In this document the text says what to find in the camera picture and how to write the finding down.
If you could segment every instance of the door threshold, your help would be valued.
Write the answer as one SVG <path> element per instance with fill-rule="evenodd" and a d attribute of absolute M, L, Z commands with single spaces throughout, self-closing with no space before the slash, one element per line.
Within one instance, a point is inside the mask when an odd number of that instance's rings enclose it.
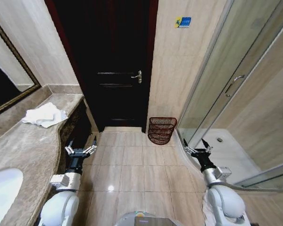
<path fill-rule="evenodd" d="M 141 132 L 141 127 L 106 126 L 104 132 Z"/>

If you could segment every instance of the mirror frame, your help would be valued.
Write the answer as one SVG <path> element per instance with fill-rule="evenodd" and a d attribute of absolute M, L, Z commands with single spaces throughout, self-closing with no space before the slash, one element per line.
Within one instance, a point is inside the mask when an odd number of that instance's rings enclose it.
<path fill-rule="evenodd" d="M 38 82 L 38 80 L 36 79 L 36 77 L 34 76 L 33 72 L 30 70 L 30 68 L 28 67 L 28 65 L 26 64 L 26 62 L 24 61 L 24 59 L 21 57 L 21 55 L 19 54 L 19 52 L 17 51 L 17 49 L 15 48 L 15 46 L 13 45 L 13 43 L 10 41 L 10 39 L 8 38 L 8 36 L 5 34 L 4 30 L 2 29 L 2 27 L 0 26 L 0 37 L 3 39 L 3 41 L 5 42 L 5 44 L 7 45 L 7 47 L 10 49 L 10 51 L 12 52 L 12 54 L 15 56 L 15 58 L 17 59 L 17 61 L 21 64 L 21 66 L 23 67 L 23 69 L 25 70 L 25 72 L 27 73 L 27 75 L 30 77 L 30 79 L 33 81 L 34 85 L 31 86 L 30 88 L 28 88 L 27 90 L 23 91 L 21 94 L 19 94 L 17 97 L 9 100 L 8 102 L 0 105 L 0 113 L 2 113 L 3 111 L 9 109 L 11 106 L 15 105 L 17 102 L 19 102 L 20 100 L 22 100 L 23 98 L 25 98 L 26 96 L 28 96 L 29 94 L 31 94 L 32 92 L 36 91 L 37 89 L 39 89 L 41 87 L 40 83 Z"/>

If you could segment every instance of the countertop edge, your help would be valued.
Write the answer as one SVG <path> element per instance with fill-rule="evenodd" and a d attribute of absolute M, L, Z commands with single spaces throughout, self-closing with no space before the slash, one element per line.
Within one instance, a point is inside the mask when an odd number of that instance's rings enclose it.
<path fill-rule="evenodd" d="M 40 105 L 42 105 L 43 103 L 45 103 L 52 95 L 50 95 L 47 99 L 45 99 Z M 84 95 L 83 94 L 71 94 L 71 95 L 81 95 L 81 98 L 80 100 L 76 103 L 76 105 L 73 107 L 73 109 L 71 110 L 71 112 L 69 112 L 69 114 L 67 115 L 68 117 L 70 117 L 72 115 L 72 113 L 75 111 L 75 109 L 78 107 L 78 105 L 81 103 L 81 101 L 84 99 Z M 63 128 L 63 126 L 65 125 L 67 120 L 63 121 L 56 129 L 56 138 L 58 140 L 58 145 L 57 145 L 57 148 L 56 148 L 56 156 L 55 156 L 55 162 L 54 162 L 54 166 L 53 166 L 53 169 L 51 171 L 51 175 L 50 175 L 50 178 L 48 180 L 48 183 L 47 183 L 47 187 L 44 189 L 44 192 L 42 194 L 42 199 L 39 200 L 39 203 L 38 205 L 36 206 L 33 214 L 31 215 L 31 218 L 28 220 L 27 222 L 27 225 L 29 226 L 33 226 L 34 223 L 36 222 L 38 216 L 39 216 L 39 213 L 43 207 L 43 205 L 45 204 L 45 201 L 47 199 L 47 195 L 50 191 L 50 184 L 49 184 L 49 181 L 51 179 L 51 177 L 57 172 L 58 170 L 58 164 L 60 162 L 60 150 L 61 150 L 61 139 L 60 139 L 60 131 L 61 129 Z"/>

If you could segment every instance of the wicker basket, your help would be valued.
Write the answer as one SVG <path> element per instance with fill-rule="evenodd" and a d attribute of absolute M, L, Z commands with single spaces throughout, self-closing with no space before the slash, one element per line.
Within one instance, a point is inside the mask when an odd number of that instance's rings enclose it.
<path fill-rule="evenodd" d="M 176 118 L 151 117 L 148 130 L 149 140 L 157 145 L 167 144 L 176 125 Z"/>

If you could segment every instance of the tiled floor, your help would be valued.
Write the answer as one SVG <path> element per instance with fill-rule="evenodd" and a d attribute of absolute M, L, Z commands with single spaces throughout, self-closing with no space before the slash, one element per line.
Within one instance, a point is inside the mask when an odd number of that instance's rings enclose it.
<path fill-rule="evenodd" d="M 174 140 L 151 143 L 141 132 L 103 132 L 93 157 L 84 161 L 74 225 L 112 226 L 125 213 L 147 211 L 203 225 L 205 186 L 181 162 Z"/>

